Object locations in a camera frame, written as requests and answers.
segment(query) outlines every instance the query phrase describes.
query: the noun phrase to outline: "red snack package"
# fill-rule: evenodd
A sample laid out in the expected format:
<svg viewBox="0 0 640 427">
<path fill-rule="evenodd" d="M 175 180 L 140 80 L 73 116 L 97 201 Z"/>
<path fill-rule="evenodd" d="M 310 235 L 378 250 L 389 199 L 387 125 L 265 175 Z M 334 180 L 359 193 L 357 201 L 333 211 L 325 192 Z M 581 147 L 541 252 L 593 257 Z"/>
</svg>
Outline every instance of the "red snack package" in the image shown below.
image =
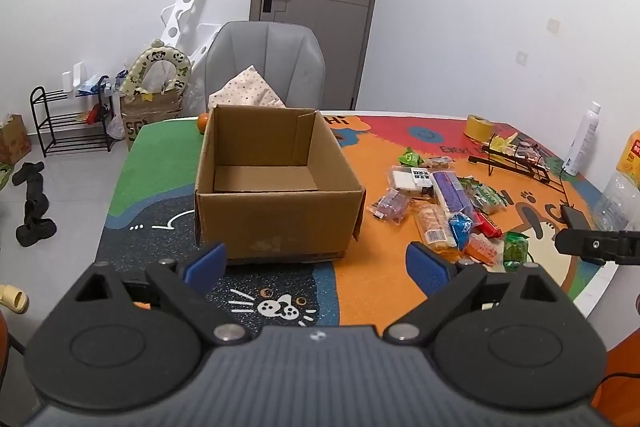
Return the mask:
<svg viewBox="0 0 640 427">
<path fill-rule="evenodd" d="M 502 236 L 502 230 L 482 212 L 476 212 L 480 224 L 476 227 L 478 232 L 482 232 L 485 237 L 500 237 Z"/>
</svg>

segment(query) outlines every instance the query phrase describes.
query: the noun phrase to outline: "plastic bag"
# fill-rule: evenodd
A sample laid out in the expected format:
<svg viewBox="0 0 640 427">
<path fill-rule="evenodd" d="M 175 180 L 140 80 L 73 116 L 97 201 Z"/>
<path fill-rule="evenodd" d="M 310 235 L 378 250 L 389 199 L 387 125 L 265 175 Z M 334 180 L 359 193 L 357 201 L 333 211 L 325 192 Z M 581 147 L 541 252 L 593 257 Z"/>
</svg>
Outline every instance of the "plastic bag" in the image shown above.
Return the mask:
<svg viewBox="0 0 640 427">
<path fill-rule="evenodd" d="M 376 219 L 388 219 L 399 225 L 409 209 L 411 198 L 390 188 L 378 201 L 367 207 Z"/>
<path fill-rule="evenodd" d="M 453 160 L 449 156 L 437 156 L 435 158 L 425 158 L 424 166 L 434 170 L 449 169 Z"/>
<path fill-rule="evenodd" d="M 435 171 L 430 174 L 433 189 L 445 214 L 462 212 L 476 227 L 480 224 L 473 204 L 453 171 Z"/>
<path fill-rule="evenodd" d="M 447 218 L 437 204 L 416 203 L 414 219 L 422 241 L 431 250 L 456 247 Z"/>
<path fill-rule="evenodd" d="M 465 250 L 466 244 L 469 241 L 469 232 L 471 232 L 473 225 L 473 221 L 462 212 L 454 214 L 449 219 L 451 233 L 453 234 L 453 238 L 456 240 L 458 250 Z"/>
<path fill-rule="evenodd" d="M 116 116 L 111 118 L 111 121 L 107 124 L 107 133 L 113 139 L 124 140 L 124 123 L 120 113 L 116 113 Z"/>
<path fill-rule="evenodd" d="M 387 173 L 389 187 L 412 198 L 433 198 L 433 184 L 427 169 L 394 165 Z"/>
<path fill-rule="evenodd" d="M 78 86 L 78 92 L 85 94 L 95 94 L 98 92 L 98 82 L 100 82 L 101 76 L 94 74 L 89 80 L 85 80 L 80 86 Z"/>
<path fill-rule="evenodd" d="M 4 127 L 11 120 L 11 111 L 8 110 L 7 103 L 5 101 L 0 101 L 0 127 Z"/>
<path fill-rule="evenodd" d="M 182 95 L 182 112 L 180 116 L 199 116 L 208 112 L 204 93 L 204 78 L 191 77 Z"/>
<path fill-rule="evenodd" d="M 500 264 L 498 249 L 484 235 L 472 233 L 466 244 L 465 253 L 489 266 Z"/>
<path fill-rule="evenodd" d="M 504 234 L 502 264 L 505 270 L 513 271 L 527 262 L 527 253 L 529 253 L 528 239 L 529 237 L 523 233 L 507 232 Z"/>
<path fill-rule="evenodd" d="M 162 92 L 164 86 L 175 76 L 175 66 L 165 60 L 151 65 L 141 86 L 148 92 Z"/>
<path fill-rule="evenodd" d="M 486 237 L 500 237 L 502 236 L 502 230 L 491 219 L 485 216 L 482 212 L 478 212 L 478 219 L 480 224 L 476 226 L 478 232 L 482 232 Z"/>
<path fill-rule="evenodd" d="M 408 167 L 417 167 L 421 163 L 424 163 L 424 160 L 420 157 L 417 152 L 414 152 L 411 147 L 407 147 L 406 151 L 398 158 L 398 161 L 402 165 L 406 165 Z"/>
</svg>

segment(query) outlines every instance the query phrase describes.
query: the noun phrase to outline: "yellow tape roll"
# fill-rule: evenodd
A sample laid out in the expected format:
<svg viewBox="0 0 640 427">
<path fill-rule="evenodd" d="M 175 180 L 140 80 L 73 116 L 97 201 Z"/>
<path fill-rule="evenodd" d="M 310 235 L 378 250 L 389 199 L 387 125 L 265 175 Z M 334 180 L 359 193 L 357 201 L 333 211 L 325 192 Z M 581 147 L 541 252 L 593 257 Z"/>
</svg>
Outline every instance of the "yellow tape roll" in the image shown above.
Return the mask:
<svg viewBox="0 0 640 427">
<path fill-rule="evenodd" d="M 481 116 L 470 114 L 466 117 L 465 134 L 473 140 L 488 142 L 494 135 L 494 124 Z"/>
</svg>

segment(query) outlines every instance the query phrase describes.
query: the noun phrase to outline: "cardboard box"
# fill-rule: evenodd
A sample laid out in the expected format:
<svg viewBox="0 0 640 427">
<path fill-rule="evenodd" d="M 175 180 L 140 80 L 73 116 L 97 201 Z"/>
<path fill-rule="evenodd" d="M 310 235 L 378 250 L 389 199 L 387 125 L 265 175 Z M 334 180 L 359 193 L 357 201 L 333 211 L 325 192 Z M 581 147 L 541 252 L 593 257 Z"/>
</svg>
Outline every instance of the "cardboard box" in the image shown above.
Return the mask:
<svg viewBox="0 0 640 427">
<path fill-rule="evenodd" d="M 182 109 L 182 95 L 175 89 L 164 93 L 137 94 L 131 102 L 120 99 L 120 112 L 127 133 L 127 147 L 131 149 L 140 129 L 148 123 L 178 118 Z"/>
<path fill-rule="evenodd" d="M 319 111 L 219 105 L 195 186 L 196 240 L 236 263 L 326 261 L 358 238 L 365 190 Z"/>
<path fill-rule="evenodd" d="M 19 114 L 14 114 L 4 127 L 0 127 L 0 163 L 15 165 L 31 152 L 31 141 Z"/>
</svg>

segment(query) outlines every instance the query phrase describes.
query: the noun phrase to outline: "green candy wrapper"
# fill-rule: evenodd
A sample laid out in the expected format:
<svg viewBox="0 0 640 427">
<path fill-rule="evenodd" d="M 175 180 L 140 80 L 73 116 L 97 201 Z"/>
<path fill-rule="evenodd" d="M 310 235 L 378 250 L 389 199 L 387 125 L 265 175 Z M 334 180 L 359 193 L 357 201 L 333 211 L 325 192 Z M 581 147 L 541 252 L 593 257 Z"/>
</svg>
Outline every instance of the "green candy wrapper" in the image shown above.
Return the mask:
<svg viewBox="0 0 640 427">
<path fill-rule="evenodd" d="M 404 154 L 398 158 L 398 161 L 402 165 L 407 165 L 409 167 L 417 167 L 421 163 L 424 163 L 424 160 L 420 158 L 420 155 L 417 152 L 414 152 L 411 147 L 407 147 Z"/>
<path fill-rule="evenodd" d="M 529 237 L 523 233 L 507 232 L 504 234 L 504 253 L 502 264 L 507 271 L 514 271 L 522 263 L 527 261 L 529 252 Z"/>
</svg>

